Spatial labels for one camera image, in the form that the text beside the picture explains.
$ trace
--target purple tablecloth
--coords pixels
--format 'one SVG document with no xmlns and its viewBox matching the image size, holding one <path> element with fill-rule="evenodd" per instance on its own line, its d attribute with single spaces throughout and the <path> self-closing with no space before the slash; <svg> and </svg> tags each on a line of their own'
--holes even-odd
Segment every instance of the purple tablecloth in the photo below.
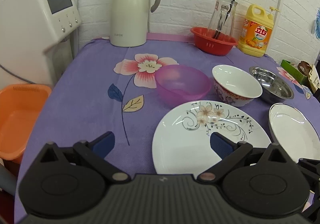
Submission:
<svg viewBox="0 0 320 224">
<path fill-rule="evenodd" d="M 119 48 L 106 40 L 94 40 L 77 55 L 48 98 L 25 150 L 18 184 L 46 142 L 54 141 L 58 146 L 67 147 L 83 139 L 92 141 L 106 131 L 113 131 L 116 136 L 115 148 L 106 157 L 108 162 L 131 176 L 135 173 L 155 173 L 151 153 L 152 138 L 158 123 L 170 108 L 161 102 L 156 89 L 137 87 L 139 82 L 134 85 L 134 80 L 130 80 L 131 75 L 114 72 L 117 63 L 123 59 L 134 60 L 135 54 L 170 57 L 179 64 L 201 70 L 211 78 L 212 68 L 218 64 L 233 65 L 247 72 L 249 67 L 259 66 L 278 74 L 278 65 L 272 58 L 252 57 L 236 48 L 228 55 L 219 57 L 183 42 L 147 41 L 139 47 Z M 314 97 L 307 100 L 305 95 L 300 93 L 301 90 L 298 92 L 292 82 L 287 79 L 286 81 L 295 95 L 293 100 L 286 103 L 300 110 L 320 133 L 318 101 Z M 129 100 L 140 95 L 144 95 L 144 106 L 140 110 L 132 113 L 121 112 L 120 99 L 124 106 Z M 210 91 L 205 99 L 219 100 L 213 91 Z M 270 135 L 269 104 L 256 98 L 241 109 L 252 116 Z M 125 137 L 124 125 L 130 145 Z M 15 222 L 21 220 L 25 214 L 17 193 Z"/>
</svg>

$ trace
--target dish soap bottle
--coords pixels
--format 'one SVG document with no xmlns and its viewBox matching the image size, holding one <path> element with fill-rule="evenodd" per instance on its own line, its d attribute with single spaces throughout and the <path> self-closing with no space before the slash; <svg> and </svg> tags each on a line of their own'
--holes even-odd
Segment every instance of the dish soap bottle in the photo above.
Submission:
<svg viewBox="0 0 320 224">
<path fill-rule="evenodd" d="M 238 44 L 238 48 L 243 53 L 261 57 L 266 52 L 274 27 L 272 12 L 279 11 L 274 7 L 270 9 L 271 12 L 267 15 L 263 7 L 255 4 L 249 6 Z"/>
</svg>

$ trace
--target stainless steel bowl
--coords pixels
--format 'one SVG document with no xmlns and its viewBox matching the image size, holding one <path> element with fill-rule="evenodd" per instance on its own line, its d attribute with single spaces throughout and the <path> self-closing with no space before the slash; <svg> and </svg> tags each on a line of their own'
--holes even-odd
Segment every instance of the stainless steel bowl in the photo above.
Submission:
<svg viewBox="0 0 320 224">
<path fill-rule="evenodd" d="M 274 104 L 294 98 L 291 87 L 273 72 L 259 67 L 250 67 L 249 70 L 250 74 L 255 77 L 262 86 L 262 95 L 260 97 L 264 101 Z"/>
</svg>

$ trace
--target plate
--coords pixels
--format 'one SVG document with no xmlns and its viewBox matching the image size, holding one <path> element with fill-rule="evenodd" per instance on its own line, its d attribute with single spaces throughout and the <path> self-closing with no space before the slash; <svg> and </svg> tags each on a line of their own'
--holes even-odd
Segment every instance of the plate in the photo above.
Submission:
<svg viewBox="0 0 320 224">
<path fill-rule="evenodd" d="M 271 143 L 263 128 L 236 107 L 210 100 L 188 102 L 166 114 L 156 128 L 152 141 L 156 172 L 193 174 L 196 178 L 220 162 L 219 147 L 210 145 L 214 132 L 254 147 L 268 147 Z"/>
<path fill-rule="evenodd" d="M 283 103 L 274 104 L 269 110 L 269 127 L 274 141 L 281 144 L 296 163 L 299 158 L 320 160 L 319 136 L 296 108 Z"/>
</svg>

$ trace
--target red basket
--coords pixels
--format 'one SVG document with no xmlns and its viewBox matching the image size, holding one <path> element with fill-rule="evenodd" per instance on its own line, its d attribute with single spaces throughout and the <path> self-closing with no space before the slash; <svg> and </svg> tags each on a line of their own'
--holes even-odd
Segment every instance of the red basket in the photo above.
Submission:
<svg viewBox="0 0 320 224">
<path fill-rule="evenodd" d="M 238 42 L 236 39 L 231 37 L 231 41 L 229 39 L 229 36 L 220 33 L 219 39 L 213 39 L 212 35 L 215 33 L 215 31 L 207 33 L 207 28 L 204 27 L 193 27 L 190 29 L 190 31 L 195 35 L 195 45 L 198 47 L 201 51 L 218 55 L 218 56 L 224 56 L 227 55 L 233 46 L 238 45 Z"/>
</svg>

